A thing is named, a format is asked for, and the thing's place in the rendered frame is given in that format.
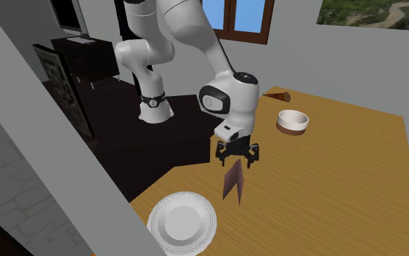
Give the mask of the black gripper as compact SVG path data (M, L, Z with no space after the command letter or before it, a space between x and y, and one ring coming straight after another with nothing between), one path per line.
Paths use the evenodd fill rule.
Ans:
M250 144L251 136L240 137L230 143L218 141L216 144L216 157L221 161L222 166L225 164L227 156L245 156L247 159L247 168L259 160L259 144Z

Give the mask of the brown folded card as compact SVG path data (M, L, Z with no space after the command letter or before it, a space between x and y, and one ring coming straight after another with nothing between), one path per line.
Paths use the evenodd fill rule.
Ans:
M238 205L241 203L243 192L244 176L241 159L238 159L224 175L224 185L222 199L225 199L229 192L236 187L238 195Z

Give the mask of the white bowl with brown base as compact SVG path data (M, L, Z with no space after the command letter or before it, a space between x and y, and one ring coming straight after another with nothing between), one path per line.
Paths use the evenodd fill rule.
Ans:
M295 110L283 110L278 114L276 128L287 135L302 135L309 123L309 117Z

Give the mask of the brown cone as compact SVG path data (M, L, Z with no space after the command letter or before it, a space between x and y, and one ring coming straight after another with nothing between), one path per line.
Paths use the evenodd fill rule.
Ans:
M263 94L265 97L271 97L277 100L281 100L284 102L289 103L291 101L291 96L288 92L278 92L278 93L265 93Z

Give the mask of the white plate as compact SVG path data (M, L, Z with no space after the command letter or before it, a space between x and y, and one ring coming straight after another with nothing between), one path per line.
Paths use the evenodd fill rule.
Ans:
M153 207L147 229L167 256L198 256L216 235L216 211L198 193L176 192Z

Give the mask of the black robot stand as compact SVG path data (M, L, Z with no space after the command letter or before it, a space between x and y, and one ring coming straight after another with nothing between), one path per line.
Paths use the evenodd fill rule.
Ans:
M130 107L106 111L94 127L94 152L127 201L133 201L170 169L207 163L210 138L222 121L201 110L195 95L173 96L168 102L174 116L148 124Z

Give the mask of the brown framed window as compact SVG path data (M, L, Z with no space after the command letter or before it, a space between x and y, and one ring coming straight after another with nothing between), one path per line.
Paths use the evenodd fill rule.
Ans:
M219 39L267 45L275 0L200 0Z

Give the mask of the dark cabinet with monitor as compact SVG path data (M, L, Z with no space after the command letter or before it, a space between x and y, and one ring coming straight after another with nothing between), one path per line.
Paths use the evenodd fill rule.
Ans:
M113 44L89 35L78 0L47 0L57 26L70 37L52 39L54 49L61 53L77 81L90 84L120 76L113 53Z

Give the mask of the dark framed picture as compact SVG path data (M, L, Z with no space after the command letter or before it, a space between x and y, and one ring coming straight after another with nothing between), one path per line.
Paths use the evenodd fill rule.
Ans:
M94 137L91 124L64 57L59 52L41 44L34 44L33 49L49 78L63 113L77 130L89 137Z

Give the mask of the landscape wall picture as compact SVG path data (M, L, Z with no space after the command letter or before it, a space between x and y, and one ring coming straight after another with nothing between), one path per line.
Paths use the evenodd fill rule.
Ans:
M409 0L323 0L317 24L409 31Z

